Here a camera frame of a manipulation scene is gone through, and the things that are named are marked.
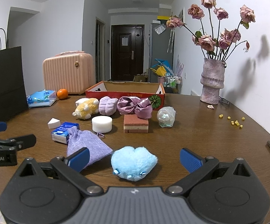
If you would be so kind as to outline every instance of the suitcase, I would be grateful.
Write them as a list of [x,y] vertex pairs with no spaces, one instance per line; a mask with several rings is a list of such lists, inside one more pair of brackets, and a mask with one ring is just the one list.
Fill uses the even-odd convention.
[[45,90],[65,88],[69,94],[82,94],[95,82],[94,60],[83,51],[68,51],[43,62]]

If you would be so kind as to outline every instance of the ceramic vase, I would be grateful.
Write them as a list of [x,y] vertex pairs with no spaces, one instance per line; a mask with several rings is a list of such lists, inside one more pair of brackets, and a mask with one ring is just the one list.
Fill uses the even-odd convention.
[[220,60],[204,58],[203,73],[200,83],[203,85],[203,92],[200,100],[210,105],[217,105],[219,102],[220,89],[224,88],[225,63]]

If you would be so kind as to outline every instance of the metal bolt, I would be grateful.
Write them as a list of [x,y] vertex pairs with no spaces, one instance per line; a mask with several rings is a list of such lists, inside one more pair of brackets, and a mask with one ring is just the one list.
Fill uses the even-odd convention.
[[97,185],[92,185],[86,188],[86,191],[90,194],[97,194],[99,192],[101,192],[102,188],[100,186]]
[[183,191],[183,188],[178,185],[173,185],[168,188],[168,191],[172,194],[179,194]]

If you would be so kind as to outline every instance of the tangerine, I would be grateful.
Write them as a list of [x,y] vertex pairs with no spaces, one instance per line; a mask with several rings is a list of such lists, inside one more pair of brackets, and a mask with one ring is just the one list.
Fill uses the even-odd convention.
[[68,97],[69,93],[66,89],[62,88],[62,89],[58,90],[56,95],[59,99],[66,99]]

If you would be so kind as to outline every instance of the blue plush toy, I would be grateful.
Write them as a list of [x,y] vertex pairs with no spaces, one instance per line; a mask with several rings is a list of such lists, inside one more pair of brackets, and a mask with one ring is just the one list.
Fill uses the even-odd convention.
[[111,157],[113,174],[130,181],[143,179],[157,162],[157,157],[145,147],[123,147]]

